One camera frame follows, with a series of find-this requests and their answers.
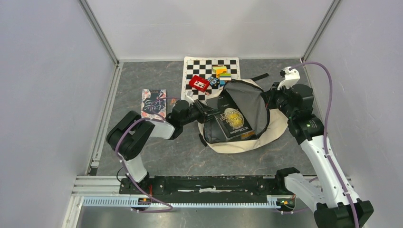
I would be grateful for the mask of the black hardcover book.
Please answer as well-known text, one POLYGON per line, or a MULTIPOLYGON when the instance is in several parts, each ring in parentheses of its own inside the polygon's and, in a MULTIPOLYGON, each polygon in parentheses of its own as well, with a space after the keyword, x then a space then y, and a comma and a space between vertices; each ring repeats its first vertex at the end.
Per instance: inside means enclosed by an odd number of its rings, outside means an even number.
POLYGON ((217 97, 217 109, 221 114, 216 119, 227 141, 241 141, 255 136, 254 130, 228 92, 222 91, 217 97))

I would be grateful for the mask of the cream canvas backpack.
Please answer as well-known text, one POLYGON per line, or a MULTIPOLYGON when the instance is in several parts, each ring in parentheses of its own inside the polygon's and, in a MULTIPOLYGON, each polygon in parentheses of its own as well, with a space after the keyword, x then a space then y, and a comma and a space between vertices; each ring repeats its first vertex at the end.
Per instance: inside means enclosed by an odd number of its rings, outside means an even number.
POLYGON ((198 125, 204 146, 217 153, 242 153, 283 135, 288 128, 286 116, 278 109, 269 109, 268 100, 261 95, 264 90, 257 84, 266 77, 267 73, 251 79, 231 80, 208 96, 203 103, 219 112, 198 125))

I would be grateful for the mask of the floral pattern book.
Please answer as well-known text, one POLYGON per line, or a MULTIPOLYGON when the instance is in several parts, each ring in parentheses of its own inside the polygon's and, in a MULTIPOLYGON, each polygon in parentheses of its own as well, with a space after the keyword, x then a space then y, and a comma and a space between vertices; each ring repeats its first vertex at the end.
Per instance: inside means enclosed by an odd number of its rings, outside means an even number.
POLYGON ((142 90, 141 117, 165 120, 166 107, 166 89, 142 90))

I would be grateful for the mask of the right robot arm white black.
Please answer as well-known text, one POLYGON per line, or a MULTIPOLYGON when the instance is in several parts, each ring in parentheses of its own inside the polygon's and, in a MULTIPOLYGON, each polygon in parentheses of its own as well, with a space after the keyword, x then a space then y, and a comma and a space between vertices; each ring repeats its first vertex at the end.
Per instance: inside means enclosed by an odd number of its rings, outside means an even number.
POLYGON ((277 172, 277 192, 289 191, 313 212, 319 228, 362 228, 374 212, 370 201, 363 201, 342 172, 326 136, 322 121, 313 114, 313 90, 296 84, 290 88, 275 82, 262 93, 268 107, 281 111, 288 129, 309 158, 321 189, 307 181, 295 168, 277 172))

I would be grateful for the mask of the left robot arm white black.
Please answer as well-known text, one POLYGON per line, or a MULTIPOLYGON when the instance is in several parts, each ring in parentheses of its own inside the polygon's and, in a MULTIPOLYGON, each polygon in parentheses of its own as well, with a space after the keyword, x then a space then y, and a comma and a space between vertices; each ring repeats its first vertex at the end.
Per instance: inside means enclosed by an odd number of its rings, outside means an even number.
POLYGON ((178 100, 162 120, 142 117, 130 111, 112 128, 106 141, 122 163, 132 189, 141 194, 149 189, 149 173, 141 158, 141 151, 148 139, 174 140, 183 132, 185 125, 195 121, 204 124, 219 113, 218 109, 199 100, 191 104, 186 100, 178 100))

